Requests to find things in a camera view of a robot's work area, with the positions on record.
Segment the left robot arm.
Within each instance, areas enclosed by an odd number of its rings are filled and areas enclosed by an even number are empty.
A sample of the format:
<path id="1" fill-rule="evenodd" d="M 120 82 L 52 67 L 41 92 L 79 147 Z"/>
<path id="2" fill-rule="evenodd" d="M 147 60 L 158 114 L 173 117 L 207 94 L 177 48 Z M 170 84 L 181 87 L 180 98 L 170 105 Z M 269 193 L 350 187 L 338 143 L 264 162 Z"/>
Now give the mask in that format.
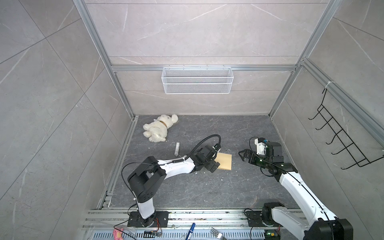
<path id="1" fill-rule="evenodd" d="M 137 168 L 123 182 L 132 193 L 137 205 L 129 225 L 149 227 L 157 223 L 153 197 L 164 180 L 182 174 L 199 172 L 203 168 L 213 173 L 220 166 L 216 162 L 221 149 L 221 136 L 210 135 L 201 140 L 187 155 L 172 160 L 157 160 L 154 156 L 138 162 Z"/>

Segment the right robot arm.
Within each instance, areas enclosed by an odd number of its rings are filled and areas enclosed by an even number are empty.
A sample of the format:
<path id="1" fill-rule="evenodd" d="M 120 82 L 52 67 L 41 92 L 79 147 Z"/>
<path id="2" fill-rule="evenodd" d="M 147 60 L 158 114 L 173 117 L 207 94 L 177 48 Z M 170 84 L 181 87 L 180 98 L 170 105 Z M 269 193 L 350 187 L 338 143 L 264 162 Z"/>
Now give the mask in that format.
<path id="1" fill-rule="evenodd" d="M 279 202 L 265 203 L 261 221 L 267 227 L 280 225 L 299 240 L 352 240 L 354 230 L 346 219 L 329 210 L 306 185 L 298 170 L 285 163 L 282 146 L 264 138 L 256 138 L 257 149 L 239 152 L 244 162 L 266 169 L 269 177 L 279 182 L 293 197 L 306 219 L 302 220 Z"/>

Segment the white glue stick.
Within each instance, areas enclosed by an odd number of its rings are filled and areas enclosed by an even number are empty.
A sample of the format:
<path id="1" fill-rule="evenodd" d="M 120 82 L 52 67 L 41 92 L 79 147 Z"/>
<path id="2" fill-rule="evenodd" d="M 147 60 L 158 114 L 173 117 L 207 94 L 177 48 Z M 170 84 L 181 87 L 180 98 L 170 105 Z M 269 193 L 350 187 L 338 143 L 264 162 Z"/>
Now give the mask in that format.
<path id="1" fill-rule="evenodd" d="M 175 147 L 175 153 L 174 153 L 174 155 L 175 155 L 176 157 L 179 156 L 179 152 L 180 152 L 180 143 L 177 142 L 177 143 L 176 143 L 176 147 Z"/>

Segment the yellow envelope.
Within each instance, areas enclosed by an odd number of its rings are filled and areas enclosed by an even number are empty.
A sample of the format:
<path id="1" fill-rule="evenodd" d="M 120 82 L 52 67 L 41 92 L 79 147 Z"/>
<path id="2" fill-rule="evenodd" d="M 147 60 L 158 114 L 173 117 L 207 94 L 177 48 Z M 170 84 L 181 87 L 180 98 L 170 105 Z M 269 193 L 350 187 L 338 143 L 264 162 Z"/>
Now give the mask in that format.
<path id="1" fill-rule="evenodd" d="M 218 166 L 219 170 L 232 170 L 232 155 L 218 153 L 215 161 L 220 164 Z"/>

